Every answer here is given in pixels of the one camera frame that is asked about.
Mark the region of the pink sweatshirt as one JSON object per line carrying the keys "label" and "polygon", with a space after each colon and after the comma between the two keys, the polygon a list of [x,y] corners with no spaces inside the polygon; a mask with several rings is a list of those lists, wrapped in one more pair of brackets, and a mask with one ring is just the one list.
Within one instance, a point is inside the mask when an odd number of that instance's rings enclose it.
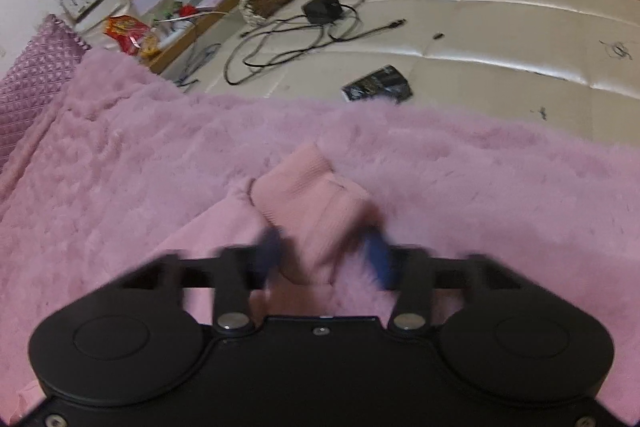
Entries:
{"label": "pink sweatshirt", "polygon": [[378,221],[371,196],[336,174],[318,147],[304,144],[260,178],[233,185],[157,249],[205,258],[253,245],[263,231],[278,228],[284,254],[265,288],[250,296],[255,321],[267,315],[387,321],[395,296],[378,283],[362,238]]}

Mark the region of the pink fluffy blanket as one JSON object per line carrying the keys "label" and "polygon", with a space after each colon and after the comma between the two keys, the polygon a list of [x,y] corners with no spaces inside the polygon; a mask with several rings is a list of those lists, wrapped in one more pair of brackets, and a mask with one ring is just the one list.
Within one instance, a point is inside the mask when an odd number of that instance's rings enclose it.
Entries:
{"label": "pink fluffy blanket", "polygon": [[383,101],[185,94],[93,50],[1,173],[1,413],[39,398],[37,324],[163,251],[201,258],[276,227],[258,313],[387,319],[361,233],[490,254],[595,315],[602,401],[639,416],[639,153],[541,124]]}

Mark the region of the black foil packet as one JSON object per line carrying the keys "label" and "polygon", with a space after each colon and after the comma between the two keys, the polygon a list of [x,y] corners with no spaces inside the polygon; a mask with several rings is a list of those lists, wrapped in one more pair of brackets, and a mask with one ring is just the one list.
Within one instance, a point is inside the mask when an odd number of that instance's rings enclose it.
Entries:
{"label": "black foil packet", "polygon": [[388,98],[396,104],[408,101],[413,96],[408,80],[392,65],[386,65],[371,74],[345,84],[342,93],[349,102]]}

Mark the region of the red snack bag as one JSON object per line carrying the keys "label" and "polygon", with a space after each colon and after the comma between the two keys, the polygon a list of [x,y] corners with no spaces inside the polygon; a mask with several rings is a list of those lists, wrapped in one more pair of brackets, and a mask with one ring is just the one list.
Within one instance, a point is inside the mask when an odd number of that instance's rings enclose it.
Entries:
{"label": "red snack bag", "polygon": [[113,39],[119,49],[128,55],[137,55],[141,51],[149,31],[147,24],[131,15],[109,17],[103,28],[104,35]]}

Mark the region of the beige leather bed bench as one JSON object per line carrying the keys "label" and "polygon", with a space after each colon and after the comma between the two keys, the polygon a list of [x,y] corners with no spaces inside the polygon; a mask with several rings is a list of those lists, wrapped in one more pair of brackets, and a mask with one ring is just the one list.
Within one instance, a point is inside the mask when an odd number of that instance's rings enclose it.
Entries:
{"label": "beige leather bed bench", "polygon": [[251,98],[341,100],[392,65],[421,105],[540,121],[599,142],[639,141],[637,0],[343,0],[360,38],[312,52],[313,31],[244,43],[231,15],[194,90]]}

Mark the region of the black power adapter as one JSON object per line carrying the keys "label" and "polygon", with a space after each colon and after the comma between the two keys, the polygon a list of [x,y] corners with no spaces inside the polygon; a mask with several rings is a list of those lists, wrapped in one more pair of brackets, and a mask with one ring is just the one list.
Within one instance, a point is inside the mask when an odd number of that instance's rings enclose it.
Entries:
{"label": "black power adapter", "polygon": [[308,23],[313,25],[332,24],[344,13],[340,0],[310,0],[302,6]]}

